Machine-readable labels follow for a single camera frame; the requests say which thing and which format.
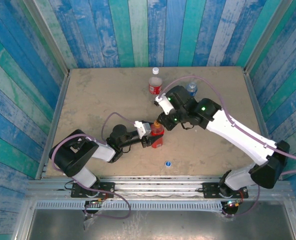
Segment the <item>red label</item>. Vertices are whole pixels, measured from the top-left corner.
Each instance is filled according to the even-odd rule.
[[[161,86],[151,86],[149,84],[149,92],[151,94],[155,94],[155,95],[158,95],[162,90],[162,85]]]

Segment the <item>floor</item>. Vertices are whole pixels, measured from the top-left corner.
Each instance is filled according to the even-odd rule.
[[[153,105],[148,92],[151,68],[74,69],[66,93],[54,144],[76,129],[100,139],[103,122],[111,112],[118,112],[132,121],[153,122],[162,112]],[[258,123],[240,67],[162,67],[163,86],[176,78],[198,75],[208,79],[222,94],[230,114],[259,132]],[[198,83],[196,100],[218,98],[204,83]],[[104,131],[105,138],[117,124],[129,131],[133,126],[117,116],[112,117]],[[165,167],[171,161],[171,167]],[[164,145],[154,149],[134,145],[131,151],[110,164],[92,158],[87,167],[97,176],[150,175],[221,175],[251,163],[251,159],[220,136],[195,127],[183,130],[179,125],[166,131]],[[47,176],[60,173],[48,167]]]
[[[251,206],[241,205],[241,212]],[[106,211],[120,217],[125,211]],[[261,202],[249,215],[234,219],[204,211],[133,211],[125,220],[97,217],[84,222],[81,210],[36,210],[33,240],[291,240],[285,209]]]

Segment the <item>blue wooden wall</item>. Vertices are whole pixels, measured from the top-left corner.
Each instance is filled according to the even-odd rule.
[[[244,66],[281,0],[34,0],[69,69]]]
[[[0,0],[0,240],[35,178],[63,77],[22,0]]]
[[[296,0],[293,0],[250,73],[271,138],[296,155]],[[285,170],[296,169],[289,160]],[[293,181],[296,191],[296,176]]]

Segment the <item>blue cap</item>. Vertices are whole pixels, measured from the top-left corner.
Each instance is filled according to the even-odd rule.
[[[166,166],[166,167],[171,167],[171,162],[170,162],[170,161],[166,161],[166,162],[165,162],[165,166]]]

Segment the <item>orange bottle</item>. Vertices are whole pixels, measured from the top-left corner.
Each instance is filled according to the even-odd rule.
[[[161,124],[159,124],[157,121],[154,121],[154,123],[151,125],[151,135],[152,136],[157,136],[157,135],[161,135],[164,134],[164,128]],[[154,149],[161,147],[163,144],[163,137],[159,138],[158,140],[156,140],[151,147],[153,147]]]

